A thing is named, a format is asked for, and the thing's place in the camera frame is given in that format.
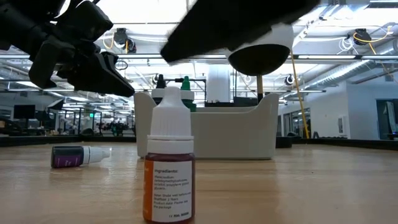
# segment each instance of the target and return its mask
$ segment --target dropper bottle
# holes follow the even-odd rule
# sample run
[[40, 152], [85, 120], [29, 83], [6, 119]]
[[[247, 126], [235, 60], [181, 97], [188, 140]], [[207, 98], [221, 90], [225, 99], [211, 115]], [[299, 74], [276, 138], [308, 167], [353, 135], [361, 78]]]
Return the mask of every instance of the dropper bottle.
[[51, 151], [51, 167], [78, 167], [101, 162], [111, 155], [109, 149], [91, 146], [54, 146]]
[[191, 91], [191, 83], [189, 77], [184, 77], [184, 81], [181, 85], [181, 99], [184, 105], [189, 108], [191, 112], [197, 111], [197, 105], [193, 103], [195, 99], [195, 93]]
[[195, 156], [190, 110], [177, 87], [166, 87], [152, 111], [144, 162], [144, 219], [188, 223], [195, 215]]
[[166, 82], [162, 74], [157, 77], [156, 89], [152, 90], [152, 99], [154, 99], [156, 105], [158, 105], [164, 97], [164, 88], [166, 88]]

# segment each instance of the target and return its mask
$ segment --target white bottle cap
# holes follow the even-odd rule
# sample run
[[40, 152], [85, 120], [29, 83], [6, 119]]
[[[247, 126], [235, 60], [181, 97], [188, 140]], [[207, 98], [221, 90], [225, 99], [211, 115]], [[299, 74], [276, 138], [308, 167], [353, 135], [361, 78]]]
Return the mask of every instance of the white bottle cap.
[[166, 87], [162, 101], [152, 111], [148, 152], [188, 154], [193, 152], [191, 112], [182, 103], [177, 87]]
[[83, 165], [91, 164], [94, 162], [101, 162], [104, 158], [111, 156], [109, 149], [102, 149], [99, 147], [83, 146], [84, 159]]

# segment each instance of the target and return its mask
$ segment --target purple label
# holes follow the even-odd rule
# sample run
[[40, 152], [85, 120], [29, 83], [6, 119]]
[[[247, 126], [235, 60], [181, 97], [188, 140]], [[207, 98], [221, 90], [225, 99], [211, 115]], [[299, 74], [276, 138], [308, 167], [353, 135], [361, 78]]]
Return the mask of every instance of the purple label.
[[80, 165], [80, 155], [55, 156], [55, 167], [76, 167]]

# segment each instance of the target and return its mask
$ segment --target wooden surface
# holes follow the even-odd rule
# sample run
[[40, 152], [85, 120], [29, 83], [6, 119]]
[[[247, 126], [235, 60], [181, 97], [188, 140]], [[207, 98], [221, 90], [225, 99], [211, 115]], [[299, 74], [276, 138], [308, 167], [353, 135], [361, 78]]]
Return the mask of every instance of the wooden surface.
[[[134, 144], [86, 167], [50, 168], [50, 147], [0, 149], [0, 223], [144, 223]], [[274, 161], [198, 161], [193, 223], [398, 223], [398, 152], [278, 149]]]

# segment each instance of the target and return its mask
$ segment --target green bottle cap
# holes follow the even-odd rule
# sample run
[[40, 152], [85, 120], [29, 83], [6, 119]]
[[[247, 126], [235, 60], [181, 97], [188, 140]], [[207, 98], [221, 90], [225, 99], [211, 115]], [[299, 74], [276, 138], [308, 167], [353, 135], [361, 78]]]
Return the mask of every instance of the green bottle cap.
[[156, 88], [166, 88], [166, 82], [164, 81], [162, 74], [157, 77]]
[[181, 90], [191, 90], [191, 83], [189, 83], [189, 77], [184, 77], [184, 81], [182, 82]]

